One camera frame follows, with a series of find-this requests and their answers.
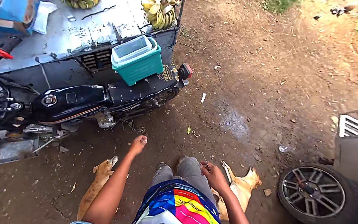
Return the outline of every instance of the teal plastic container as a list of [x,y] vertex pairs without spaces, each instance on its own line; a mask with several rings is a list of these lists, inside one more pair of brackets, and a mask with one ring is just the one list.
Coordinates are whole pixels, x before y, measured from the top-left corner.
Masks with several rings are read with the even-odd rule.
[[120,74],[128,86],[135,85],[137,81],[152,74],[162,73],[164,70],[161,59],[161,47],[154,38],[147,38],[152,43],[152,50],[122,63],[115,62],[111,57],[112,69]]

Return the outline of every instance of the cart vent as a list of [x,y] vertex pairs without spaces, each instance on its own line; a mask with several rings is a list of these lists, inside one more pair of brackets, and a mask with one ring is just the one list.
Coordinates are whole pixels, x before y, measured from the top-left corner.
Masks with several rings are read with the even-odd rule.
[[91,72],[111,69],[111,49],[82,55],[83,65]]
[[358,136],[358,120],[349,115],[339,117],[339,137]]

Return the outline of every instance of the dog head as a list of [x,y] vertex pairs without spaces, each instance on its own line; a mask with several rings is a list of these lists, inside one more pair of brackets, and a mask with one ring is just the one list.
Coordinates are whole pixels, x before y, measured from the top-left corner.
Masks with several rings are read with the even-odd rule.
[[251,189],[257,188],[258,185],[262,184],[261,179],[256,174],[255,168],[250,168],[248,174],[244,177],[244,179],[246,179],[248,184],[251,186]]
[[101,164],[94,167],[92,172],[96,173],[96,175],[110,175],[110,171],[115,163],[118,161],[118,156],[114,156],[111,159],[107,159],[103,161]]

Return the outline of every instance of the tail light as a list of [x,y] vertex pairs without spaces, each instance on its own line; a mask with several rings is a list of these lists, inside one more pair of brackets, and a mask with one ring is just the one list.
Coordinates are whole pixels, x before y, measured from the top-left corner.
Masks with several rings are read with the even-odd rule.
[[191,75],[194,73],[193,70],[190,68],[189,64],[183,63],[179,70],[179,77],[183,80],[186,80],[188,78],[191,78]]

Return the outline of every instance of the dog ear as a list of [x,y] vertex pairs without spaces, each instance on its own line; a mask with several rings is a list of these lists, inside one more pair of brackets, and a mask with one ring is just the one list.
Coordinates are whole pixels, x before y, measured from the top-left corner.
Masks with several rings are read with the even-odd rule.
[[98,167],[99,167],[99,165],[95,166],[95,167],[93,168],[92,172],[96,173]]

